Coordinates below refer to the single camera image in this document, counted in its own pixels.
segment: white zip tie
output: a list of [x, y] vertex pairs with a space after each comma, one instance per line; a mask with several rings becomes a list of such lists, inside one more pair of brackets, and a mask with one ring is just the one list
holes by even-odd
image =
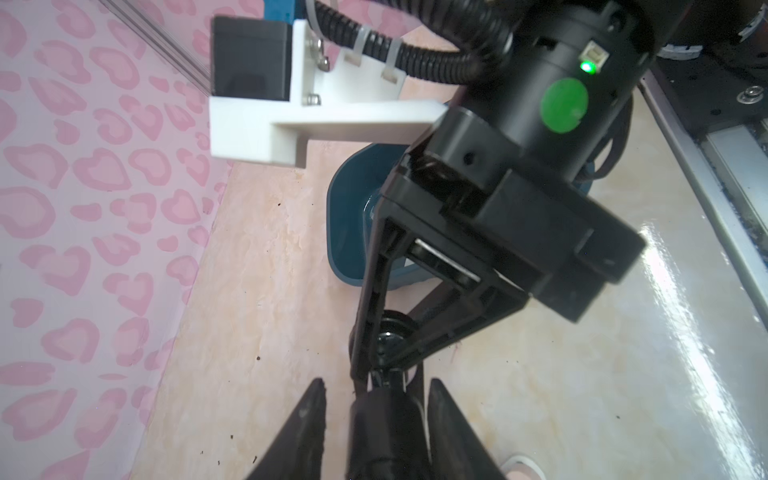
[[362, 50], [366, 46], [366, 40], [368, 40], [368, 34], [371, 32], [371, 28], [368, 25], [360, 25], [360, 29], [357, 31], [357, 38], [355, 38], [355, 45], [352, 49], [352, 53], [344, 55], [344, 60], [353, 65], [360, 66], [362, 61]]
[[327, 40], [326, 36], [320, 31], [320, 23], [317, 21], [317, 10], [315, 9], [315, 0], [306, 0], [306, 20], [310, 23], [310, 28], [318, 37]]
[[382, 78], [384, 80], [391, 81], [393, 84], [397, 83], [395, 62], [397, 61], [397, 54], [400, 52], [401, 46], [402, 38], [393, 38], [392, 43], [389, 44], [389, 50], [386, 52], [386, 64], [384, 65]]

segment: pink patterned wallpaper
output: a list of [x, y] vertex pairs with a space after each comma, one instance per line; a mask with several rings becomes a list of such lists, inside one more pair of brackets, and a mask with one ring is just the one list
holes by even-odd
[[0, 478], [124, 478], [230, 167], [94, 0], [0, 2]]
[[[262, 18], [264, 0], [134, 0], [147, 16], [170, 33], [179, 45], [210, 63], [210, 20], [214, 15]], [[287, 2], [292, 0], [267, 0]], [[356, 22], [371, 25], [391, 37], [400, 37], [420, 25], [418, 20], [366, 0], [339, 0], [339, 10]], [[338, 48], [329, 45], [335, 58]]]

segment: glowing green light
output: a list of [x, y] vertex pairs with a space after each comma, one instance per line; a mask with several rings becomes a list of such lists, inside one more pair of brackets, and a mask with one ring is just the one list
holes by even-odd
[[585, 60], [579, 65], [581, 67], [581, 70], [586, 71], [590, 75], [594, 75], [596, 71], [598, 71], [597, 65], [592, 63], [589, 60]]

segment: green circular sticker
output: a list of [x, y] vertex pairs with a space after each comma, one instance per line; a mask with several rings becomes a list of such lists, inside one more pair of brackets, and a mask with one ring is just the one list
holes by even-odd
[[541, 121], [558, 134], [578, 127], [587, 113], [589, 93], [576, 78], [561, 78], [547, 88], [541, 97]]

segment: white plastic mount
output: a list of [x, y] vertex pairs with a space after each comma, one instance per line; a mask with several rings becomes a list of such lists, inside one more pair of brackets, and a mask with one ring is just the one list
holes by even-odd
[[410, 144], [445, 113], [438, 101], [397, 100], [405, 73], [382, 76], [384, 63], [347, 48], [332, 71], [321, 71], [314, 41], [296, 20], [289, 101], [209, 98], [213, 156], [305, 167], [309, 139]]

